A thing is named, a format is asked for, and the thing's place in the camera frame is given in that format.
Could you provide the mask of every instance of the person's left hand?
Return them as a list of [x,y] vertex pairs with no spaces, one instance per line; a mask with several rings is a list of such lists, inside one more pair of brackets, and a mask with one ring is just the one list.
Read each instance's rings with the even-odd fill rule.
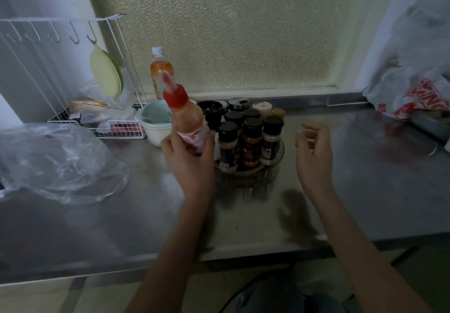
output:
[[211,132],[201,156],[193,156],[176,130],[161,141],[172,172],[187,202],[205,205],[207,209],[214,191],[214,133]]

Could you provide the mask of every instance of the hanging rod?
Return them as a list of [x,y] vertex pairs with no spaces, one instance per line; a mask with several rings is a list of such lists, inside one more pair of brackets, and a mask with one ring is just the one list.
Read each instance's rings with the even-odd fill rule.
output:
[[80,18],[61,18],[61,17],[38,17],[38,18],[26,18],[26,17],[20,17],[20,18],[7,18],[7,19],[0,19],[0,22],[23,22],[23,21],[106,21],[106,20],[116,20],[124,15],[127,14],[114,14],[111,16],[107,16],[104,18],[87,18],[87,19],[80,19]]

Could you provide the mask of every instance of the bottle with orange liquid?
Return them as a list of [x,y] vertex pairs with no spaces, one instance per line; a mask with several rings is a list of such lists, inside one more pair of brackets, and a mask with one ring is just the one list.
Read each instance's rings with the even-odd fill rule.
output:
[[164,83],[161,79],[161,73],[166,71],[172,81],[174,81],[173,67],[170,62],[164,57],[164,50],[162,46],[152,47],[153,60],[150,64],[150,74],[152,75],[153,86],[155,87],[155,94],[157,99],[162,99],[162,91],[164,90]]
[[166,85],[162,94],[172,111],[172,127],[193,155],[201,155],[209,133],[203,110],[189,100],[186,90],[176,84],[168,72],[161,72],[161,79]]

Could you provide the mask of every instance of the hand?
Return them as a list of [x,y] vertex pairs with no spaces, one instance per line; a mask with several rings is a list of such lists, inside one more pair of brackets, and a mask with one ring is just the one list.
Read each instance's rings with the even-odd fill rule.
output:
[[306,130],[296,134],[297,175],[306,195],[315,200],[334,191],[330,132],[322,123],[303,123],[302,126]]
[[208,209],[214,191],[214,134],[209,134],[201,156],[193,156],[176,130],[161,141],[172,172],[183,190],[186,201]]

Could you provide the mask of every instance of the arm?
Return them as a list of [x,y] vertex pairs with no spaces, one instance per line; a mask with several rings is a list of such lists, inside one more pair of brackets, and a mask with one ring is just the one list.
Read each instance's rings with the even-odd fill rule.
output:
[[126,312],[180,312],[190,267],[214,188],[214,137],[202,156],[191,155],[176,131],[161,143],[185,201],[178,221]]
[[297,133],[297,173],[328,241],[365,313],[431,313],[360,229],[334,190],[328,127],[304,123]]

